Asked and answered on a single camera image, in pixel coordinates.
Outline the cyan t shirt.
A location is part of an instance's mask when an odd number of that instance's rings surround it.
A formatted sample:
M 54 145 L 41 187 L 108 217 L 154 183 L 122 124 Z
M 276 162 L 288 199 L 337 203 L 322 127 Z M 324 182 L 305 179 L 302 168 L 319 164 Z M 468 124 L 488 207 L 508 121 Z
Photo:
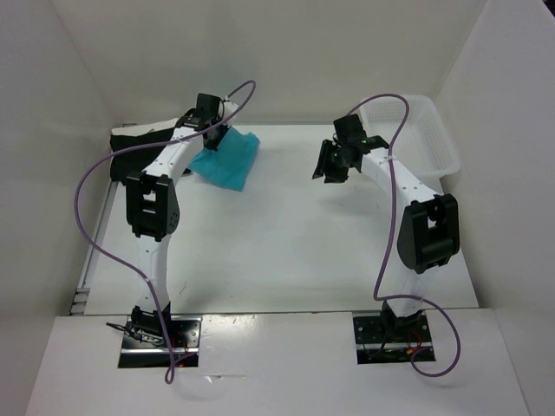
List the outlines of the cyan t shirt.
M 243 134 L 231 128 L 217 150 L 204 148 L 188 168 L 212 185 L 242 192 L 259 145 L 260 140 L 255 134 Z

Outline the black t shirt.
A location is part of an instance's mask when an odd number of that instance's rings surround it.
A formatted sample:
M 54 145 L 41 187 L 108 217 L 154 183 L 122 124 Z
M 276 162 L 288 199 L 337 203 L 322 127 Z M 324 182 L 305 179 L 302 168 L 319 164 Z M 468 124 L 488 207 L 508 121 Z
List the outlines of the black t shirt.
M 115 156 L 110 162 L 109 174 L 114 182 L 123 185 L 133 172 L 145 173 L 148 177 L 168 177 L 176 184 L 190 162 L 202 149 L 202 139 L 183 139 L 193 130 L 188 127 L 167 129 L 141 136 L 111 135 L 110 146 Z

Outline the white t shirt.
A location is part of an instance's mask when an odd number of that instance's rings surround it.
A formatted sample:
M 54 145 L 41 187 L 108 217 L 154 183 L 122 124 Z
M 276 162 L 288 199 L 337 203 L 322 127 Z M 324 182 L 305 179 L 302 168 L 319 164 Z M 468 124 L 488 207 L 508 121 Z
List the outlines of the white t shirt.
M 141 136 L 143 134 L 167 130 L 167 129 L 174 129 L 175 124 L 177 122 L 177 118 L 173 118 L 170 120 L 164 120 L 149 124 L 128 124 L 123 127 L 116 127 L 111 130 L 112 135 L 123 135 L 123 136 Z

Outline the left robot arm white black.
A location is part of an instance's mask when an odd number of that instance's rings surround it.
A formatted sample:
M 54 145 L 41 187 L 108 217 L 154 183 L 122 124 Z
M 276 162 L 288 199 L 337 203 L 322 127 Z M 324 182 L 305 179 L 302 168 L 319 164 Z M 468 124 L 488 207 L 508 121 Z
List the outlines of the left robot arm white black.
M 142 334 L 153 346 L 167 344 L 173 335 L 167 291 L 167 256 L 172 234 L 180 221 L 175 190 L 193 158 L 203 149 L 215 150 L 229 130 L 219 125 L 238 105 L 228 98 L 199 94 L 196 106 L 176 122 L 171 140 L 215 128 L 179 144 L 165 146 L 154 160 L 126 179 L 127 223 L 138 246 L 138 269 L 147 277 L 147 287 L 132 310 L 128 330 Z

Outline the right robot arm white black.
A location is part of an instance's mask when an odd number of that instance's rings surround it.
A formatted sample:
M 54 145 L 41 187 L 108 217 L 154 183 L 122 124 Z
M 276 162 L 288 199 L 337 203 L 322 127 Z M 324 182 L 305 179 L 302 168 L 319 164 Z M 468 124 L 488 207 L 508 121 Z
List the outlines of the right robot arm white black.
M 424 185 L 390 152 L 380 136 L 368 136 L 358 115 L 333 122 L 335 133 L 324 140 L 314 178 L 345 182 L 352 169 L 362 173 L 391 198 L 394 228 L 386 243 L 386 261 L 377 282 L 393 277 L 398 287 L 381 298 L 380 330 L 400 340 L 418 322 L 431 282 L 460 249 L 458 203 Z

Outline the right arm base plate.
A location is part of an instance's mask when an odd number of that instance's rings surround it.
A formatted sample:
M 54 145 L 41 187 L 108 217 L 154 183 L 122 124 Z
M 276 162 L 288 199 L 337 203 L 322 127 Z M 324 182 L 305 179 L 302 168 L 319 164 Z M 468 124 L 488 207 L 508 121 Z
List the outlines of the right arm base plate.
M 356 358 L 359 365 L 435 361 L 432 337 L 425 315 L 409 329 L 387 334 L 378 313 L 353 315 Z

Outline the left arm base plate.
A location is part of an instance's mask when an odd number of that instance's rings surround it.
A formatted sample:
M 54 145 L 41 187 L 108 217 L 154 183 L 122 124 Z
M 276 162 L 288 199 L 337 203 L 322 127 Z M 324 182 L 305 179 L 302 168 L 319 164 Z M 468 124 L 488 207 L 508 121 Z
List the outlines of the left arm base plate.
M 169 325 L 170 341 L 177 367 L 199 365 L 201 316 L 174 315 Z M 124 329 L 118 368 L 163 368 L 170 364 L 170 354 L 162 335 L 152 335 L 142 329 L 131 329 L 127 319 Z

